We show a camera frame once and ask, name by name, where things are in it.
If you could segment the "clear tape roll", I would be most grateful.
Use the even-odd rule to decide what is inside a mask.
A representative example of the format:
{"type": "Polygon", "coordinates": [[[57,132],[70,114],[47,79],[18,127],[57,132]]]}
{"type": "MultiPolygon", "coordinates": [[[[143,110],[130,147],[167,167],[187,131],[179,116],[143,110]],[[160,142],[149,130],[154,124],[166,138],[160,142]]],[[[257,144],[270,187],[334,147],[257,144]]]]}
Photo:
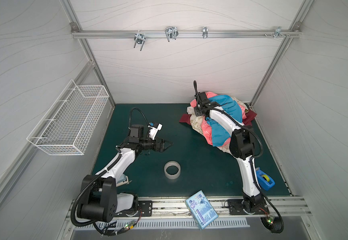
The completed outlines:
{"type": "Polygon", "coordinates": [[[181,166],[176,161],[167,162],[164,166],[164,173],[167,179],[176,180],[181,174],[181,166]]]}

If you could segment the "blue cloth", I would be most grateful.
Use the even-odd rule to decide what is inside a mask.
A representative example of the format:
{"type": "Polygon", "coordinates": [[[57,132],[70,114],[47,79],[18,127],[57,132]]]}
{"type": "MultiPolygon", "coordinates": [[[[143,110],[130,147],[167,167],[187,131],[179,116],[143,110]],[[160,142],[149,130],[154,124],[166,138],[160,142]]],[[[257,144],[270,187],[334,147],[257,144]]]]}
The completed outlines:
{"type": "MultiPolygon", "coordinates": [[[[242,107],[232,97],[228,95],[212,94],[208,99],[211,102],[217,102],[221,105],[224,111],[231,115],[235,120],[242,123],[242,120],[245,118],[245,107],[242,107]]],[[[207,137],[206,140],[208,143],[214,147],[223,147],[227,145],[230,141],[231,134],[229,134],[226,129],[214,119],[206,118],[205,121],[210,126],[209,130],[206,130],[207,134],[204,134],[205,137],[207,137]]]]}

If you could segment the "aluminium cross rail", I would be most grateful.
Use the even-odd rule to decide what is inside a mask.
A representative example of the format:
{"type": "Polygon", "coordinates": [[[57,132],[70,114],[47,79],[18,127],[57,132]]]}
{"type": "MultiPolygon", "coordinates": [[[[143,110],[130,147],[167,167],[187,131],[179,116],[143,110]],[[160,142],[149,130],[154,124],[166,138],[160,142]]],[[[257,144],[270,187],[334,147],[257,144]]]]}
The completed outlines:
{"type": "MultiPolygon", "coordinates": [[[[272,34],[275,30],[211,30],[208,29],[207,39],[242,39],[242,38],[266,38],[264,34],[272,34]]],[[[290,38],[298,38],[301,31],[282,30],[284,34],[290,34],[290,38]]],[[[133,39],[135,34],[141,33],[146,39],[165,39],[164,30],[140,30],[140,31],[78,31],[72,33],[75,39],[133,39]]],[[[178,39],[203,39],[202,30],[178,30],[178,39]]]]}

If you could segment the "blue printed booklet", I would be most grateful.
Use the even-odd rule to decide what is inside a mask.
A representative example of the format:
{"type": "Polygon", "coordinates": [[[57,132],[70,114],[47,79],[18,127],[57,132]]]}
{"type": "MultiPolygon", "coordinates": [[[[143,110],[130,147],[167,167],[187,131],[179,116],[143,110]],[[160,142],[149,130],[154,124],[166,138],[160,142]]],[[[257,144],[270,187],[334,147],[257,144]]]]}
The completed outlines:
{"type": "Polygon", "coordinates": [[[205,229],[219,217],[203,191],[198,191],[190,198],[186,199],[185,204],[200,230],[205,229]]]}

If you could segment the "metal u-bolt clamp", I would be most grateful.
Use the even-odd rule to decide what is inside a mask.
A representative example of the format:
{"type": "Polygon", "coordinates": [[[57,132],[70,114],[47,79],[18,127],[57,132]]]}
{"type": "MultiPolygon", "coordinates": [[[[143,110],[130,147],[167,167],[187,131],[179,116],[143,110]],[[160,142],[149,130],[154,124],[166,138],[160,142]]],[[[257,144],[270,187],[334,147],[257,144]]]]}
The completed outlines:
{"type": "Polygon", "coordinates": [[[168,27],[165,29],[165,35],[168,40],[168,42],[171,41],[171,39],[176,40],[178,36],[178,29],[177,27],[168,27]]]}

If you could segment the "small metal bracket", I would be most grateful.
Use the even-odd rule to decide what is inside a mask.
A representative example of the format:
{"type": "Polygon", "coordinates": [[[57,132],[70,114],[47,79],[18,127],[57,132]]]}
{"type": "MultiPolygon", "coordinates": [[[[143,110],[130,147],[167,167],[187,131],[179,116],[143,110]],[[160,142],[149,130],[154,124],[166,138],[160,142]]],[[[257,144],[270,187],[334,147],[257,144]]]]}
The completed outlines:
{"type": "Polygon", "coordinates": [[[202,38],[207,39],[208,38],[208,27],[202,28],[202,38]]]}

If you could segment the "metal bolt bracket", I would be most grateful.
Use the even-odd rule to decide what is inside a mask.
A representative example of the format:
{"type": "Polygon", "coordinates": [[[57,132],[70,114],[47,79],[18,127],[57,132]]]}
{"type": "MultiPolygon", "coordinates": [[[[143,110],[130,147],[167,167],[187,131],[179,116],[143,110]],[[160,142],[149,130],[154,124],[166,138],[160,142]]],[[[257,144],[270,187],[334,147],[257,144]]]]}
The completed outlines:
{"type": "Polygon", "coordinates": [[[285,38],[290,38],[291,37],[290,34],[284,34],[282,32],[281,27],[276,28],[275,31],[272,34],[269,34],[269,35],[268,34],[264,34],[264,36],[266,38],[272,38],[272,39],[277,39],[277,38],[285,39],[285,38]]]}

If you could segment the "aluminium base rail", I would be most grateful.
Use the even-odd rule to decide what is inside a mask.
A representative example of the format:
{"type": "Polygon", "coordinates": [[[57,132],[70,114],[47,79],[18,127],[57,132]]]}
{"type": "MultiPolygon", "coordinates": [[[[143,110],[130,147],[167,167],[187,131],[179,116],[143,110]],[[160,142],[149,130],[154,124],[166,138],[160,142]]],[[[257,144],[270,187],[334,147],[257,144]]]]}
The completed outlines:
{"type": "Polygon", "coordinates": [[[214,209],[219,218],[252,218],[252,217],[302,217],[312,216],[306,201],[302,197],[269,197],[269,200],[257,208],[254,212],[249,212],[243,207],[243,197],[225,196],[208,197],[208,205],[205,200],[195,197],[182,198],[163,198],[163,197],[141,197],[139,198],[139,210],[141,213],[126,214],[116,213],[113,221],[118,219],[136,219],[142,216],[143,219],[174,219],[192,218],[198,213],[209,213],[214,209]]]}

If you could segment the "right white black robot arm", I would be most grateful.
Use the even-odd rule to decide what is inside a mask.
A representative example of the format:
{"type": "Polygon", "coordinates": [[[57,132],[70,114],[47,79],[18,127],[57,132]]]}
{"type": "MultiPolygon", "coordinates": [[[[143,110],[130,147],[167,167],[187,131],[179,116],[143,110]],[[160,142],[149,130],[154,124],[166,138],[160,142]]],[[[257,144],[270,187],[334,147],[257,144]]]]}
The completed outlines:
{"type": "Polygon", "coordinates": [[[267,204],[275,210],[277,217],[265,213],[261,218],[263,226],[271,233],[280,234],[284,230],[284,222],[280,212],[269,200],[259,186],[255,172],[255,158],[263,153],[263,145],[255,132],[228,114],[218,103],[211,102],[205,92],[195,91],[197,116],[205,116],[220,124],[230,133],[229,150],[237,159],[242,177],[243,210],[248,214],[254,214],[259,210],[264,211],[267,204]]]}

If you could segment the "maroon cloth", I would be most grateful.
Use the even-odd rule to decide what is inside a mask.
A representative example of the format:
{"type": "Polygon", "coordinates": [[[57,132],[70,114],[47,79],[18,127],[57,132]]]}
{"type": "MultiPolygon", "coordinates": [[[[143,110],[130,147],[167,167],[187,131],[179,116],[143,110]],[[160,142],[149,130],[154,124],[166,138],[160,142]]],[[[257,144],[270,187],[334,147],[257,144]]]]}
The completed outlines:
{"type": "MultiPolygon", "coordinates": [[[[245,104],[239,104],[239,106],[242,109],[242,122],[246,126],[251,126],[252,125],[251,122],[255,119],[255,117],[257,116],[257,113],[248,109],[245,104]]],[[[190,118],[191,118],[191,115],[183,114],[181,119],[179,120],[179,122],[180,123],[187,123],[187,124],[191,125],[190,118]]]]}

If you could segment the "blue tape dispenser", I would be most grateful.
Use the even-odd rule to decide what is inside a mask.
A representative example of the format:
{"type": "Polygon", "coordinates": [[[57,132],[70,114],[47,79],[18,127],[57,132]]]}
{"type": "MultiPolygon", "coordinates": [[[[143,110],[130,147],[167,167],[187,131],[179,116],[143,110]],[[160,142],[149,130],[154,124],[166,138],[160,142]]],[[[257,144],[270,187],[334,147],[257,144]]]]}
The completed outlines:
{"type": "Polygon", "coordinates": [[[258,183],[262,189],[269,191],[275,186],[275,181],[259,167],[255,169],[258,183]]]}

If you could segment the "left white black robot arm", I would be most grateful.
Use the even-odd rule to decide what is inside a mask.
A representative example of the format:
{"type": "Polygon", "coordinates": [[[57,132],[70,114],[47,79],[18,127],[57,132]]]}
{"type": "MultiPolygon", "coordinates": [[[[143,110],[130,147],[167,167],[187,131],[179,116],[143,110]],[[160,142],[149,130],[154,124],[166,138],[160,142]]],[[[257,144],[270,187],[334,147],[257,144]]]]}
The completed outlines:
{"type": "Polygon", "coordinates": [[[157,137],[161,129],[162,124],[156,122],[128,125],[128,135],[116,146],[115,157],[99,172],[83,179],[81,192],[72,205],[70,215],[74,226],[109,223],[119,212],[129,215],[138,212],[137,195],[118,193],[117,184],[125,176],[126,169],[143,151],[162,153],[172,146],[172,142],[157,137]]]}

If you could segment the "metal hook clamp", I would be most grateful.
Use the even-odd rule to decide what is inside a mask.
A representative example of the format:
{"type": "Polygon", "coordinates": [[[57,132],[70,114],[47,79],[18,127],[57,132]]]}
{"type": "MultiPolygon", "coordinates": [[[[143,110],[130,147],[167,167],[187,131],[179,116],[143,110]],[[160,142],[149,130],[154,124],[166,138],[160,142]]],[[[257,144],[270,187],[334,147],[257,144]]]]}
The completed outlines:
{"type": "Polygon", "coordinates": [[[137,33],[135,34],[134,37],[134,48],[136,48],[137,45],[140,45],[140,51],[142,51],[144,44],[146,42],[146,37],[145,35],[141,34],[141,33],[137,33]]]}

